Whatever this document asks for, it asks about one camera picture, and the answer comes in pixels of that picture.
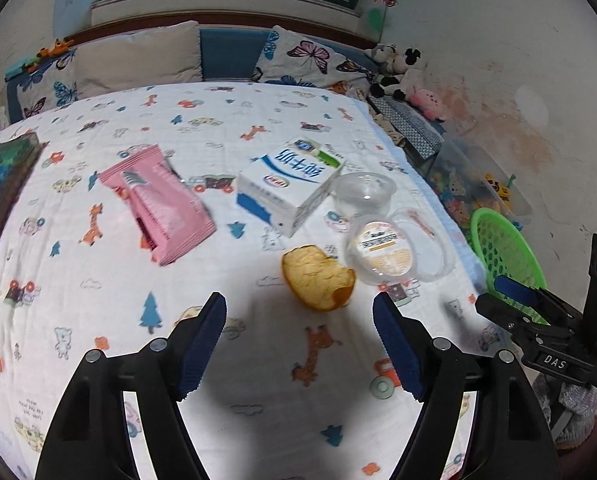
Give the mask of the right gloved hand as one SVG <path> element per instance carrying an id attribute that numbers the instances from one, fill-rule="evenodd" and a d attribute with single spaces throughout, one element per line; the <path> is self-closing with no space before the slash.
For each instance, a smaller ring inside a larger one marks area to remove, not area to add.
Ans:
<path id="1" fill-rule="evenodd" d="M 544 374 L 536 376 L 532 388 L 556 449 L 571 451 L 581 446 L 595 426 L 597 391 Z"/>

